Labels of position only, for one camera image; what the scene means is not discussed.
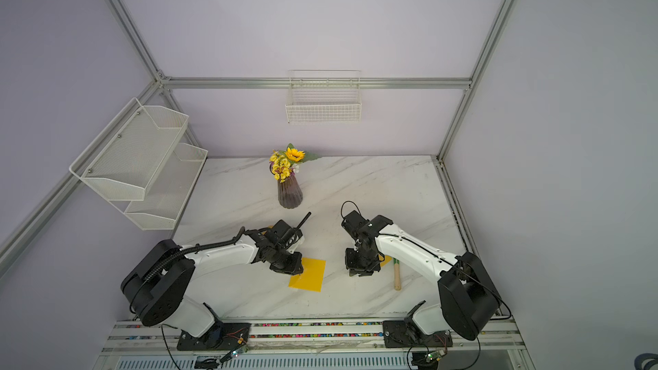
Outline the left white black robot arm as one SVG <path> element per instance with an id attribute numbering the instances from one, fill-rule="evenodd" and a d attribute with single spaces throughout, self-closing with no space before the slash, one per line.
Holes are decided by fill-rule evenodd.
<path id="1" fill-rule="evenodd" d="M 171 239 L 157 243 L 121 283 L 130 312 L 142 325 L 175 327 L 208 347 L 239 337 L 207 303 L 187 295 L 190 283 L 211 272 L 255 263 L 288 276 L 302 274 L 303 256 L 296 248 L 303 242 L 302 226 L 310 216 L 307 213 L 293 226 L 281 220 L 272 227 L 241 228 L 233 238 L 218 243 L 188 247 Z"/>

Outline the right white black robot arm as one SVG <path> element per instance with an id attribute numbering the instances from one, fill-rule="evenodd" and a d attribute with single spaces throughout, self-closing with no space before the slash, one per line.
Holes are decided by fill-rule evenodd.
<path id="1" fill-rule="evenodd" d="M 432 247 L 382 215 L 368 220 L 352 211 L 342 217 L 341 226 L 355 242 L 345 251 L 351 276 L 379 272 L 381 261 L 390 256 L 437 286 L 438 303 L 421 301 L 401 321 L 413 343 L 445 331 L 476 340 L 503 304 L 482 261 L 471 252 L 455 255 Z"/>

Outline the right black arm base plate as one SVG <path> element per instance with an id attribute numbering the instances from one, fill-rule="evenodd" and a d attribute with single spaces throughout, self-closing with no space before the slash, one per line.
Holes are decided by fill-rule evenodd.
<path id="1" fill-rule="evenodd" d="M 448 331 L 423 333 L 415 324 L 403 320 L 385 320 L 382 322 L 383 339 L 387 349 L 426 347 L 450 348 L 452 336 Z"/>

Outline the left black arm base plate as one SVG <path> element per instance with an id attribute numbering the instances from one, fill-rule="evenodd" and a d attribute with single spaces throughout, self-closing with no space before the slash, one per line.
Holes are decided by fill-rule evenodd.
<path id="1" fill-rule="evenodd" d="M 178 351 L 237 350 L 248 342 L 251 327 L 250 323 L 245 322 L 221 322 L 213 325 L 200 337 L 193 337 L 188 332 L 182 331 L 176 349 Z"/>

